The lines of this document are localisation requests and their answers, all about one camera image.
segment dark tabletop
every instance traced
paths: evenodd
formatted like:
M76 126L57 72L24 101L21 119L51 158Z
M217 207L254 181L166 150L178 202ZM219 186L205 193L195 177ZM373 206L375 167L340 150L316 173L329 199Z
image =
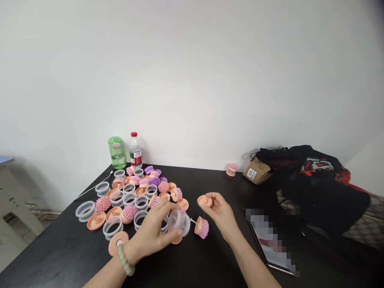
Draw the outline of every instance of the dark tabletop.
M291 250L297 252L296 267L300 277L270 269L283 287L367 287L372 281L369 268L339 267L324 259L298 229L296 216L287 216L279 207L273 184L255 185L241 173L229 177L224 171L155 165L161 176L182 189L189 202L187 214L192 219L203 216L197 198L207 192L221 193L231 205L240 230L259 254L256 241L245 219L243 208L264 209L279 232L287 233ZM90 186L101 182L108 167ZM110 260L109 242L102 229L89 231L86 223L75 216L76 208L85 201L97 199L89 191L75 200L46 230L44 230L1 274L0 287L82 287ZM229 245L214 222L206 216L210 231L205 240L193 233L179 245L142 259L134 276L128 277L126 287L246 287L241 271ZM124 226L131 238L133 223Z

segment plastic water bottle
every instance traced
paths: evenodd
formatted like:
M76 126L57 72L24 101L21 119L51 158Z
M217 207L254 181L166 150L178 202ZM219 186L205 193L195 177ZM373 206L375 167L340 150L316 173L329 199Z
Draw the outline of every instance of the plastic water bottle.
M141 146L137 139L137 132L131 133L131 141L129 142L129 156L131 158L131 165L136 170L143 166L141 162Z
M123 140L118 136L114 136L109 138L108 144L113 168L117 170L123 169L125 166L127 166Z

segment hand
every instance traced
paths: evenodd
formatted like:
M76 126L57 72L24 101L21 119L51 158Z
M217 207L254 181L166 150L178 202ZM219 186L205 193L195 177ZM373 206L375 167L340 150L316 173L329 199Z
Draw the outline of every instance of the hand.
M145 256L164 249L182 234L182 230L173 230L165 235L160 231L163 219L174 209L180 209L180 207L175 203L160 199L156 206L148 212L140 229L124 246L124 252L130 265L136 265Z
M240 233L231 206L220 193L211 192L205 196L212 198L212 206L201 205L200 208L214 220L224 240L231 244L236 235Z

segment white cable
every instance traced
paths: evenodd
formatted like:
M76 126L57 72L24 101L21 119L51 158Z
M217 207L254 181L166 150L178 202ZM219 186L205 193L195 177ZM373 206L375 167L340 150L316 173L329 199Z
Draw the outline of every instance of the white cable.
M107 180L112 174L113 174L113 171L111 171L111 172L109 173L109 175L108 175L104 180L102 180L101 182L104 182L105 180ZM98 184L96 184L96 185L93 186L92 188L86 190L86 192L92 190L92 189L95 188ZM83 196L84 194L86 194L86 192L82 193L80 196L76 197L74 200L76 200L77 198L80 198L81 196Z

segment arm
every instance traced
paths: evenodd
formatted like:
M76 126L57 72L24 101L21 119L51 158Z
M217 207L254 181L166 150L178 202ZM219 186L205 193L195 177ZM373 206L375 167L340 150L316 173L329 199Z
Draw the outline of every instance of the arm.
M219 193L207 193L212 206L200 206L216 223L224 240L231 246L248 287L280 287L271 272L245 240L237 226L231 206Z
M136 265L140 259L164 249L181 230L173 230L163 235L160 231L165 216L173 209L180 209L175 203L165 199L152 208L144 218L140 229L124 245L125 257L130 266ZM120 288L127 277L118 255L115 255L83 288Z

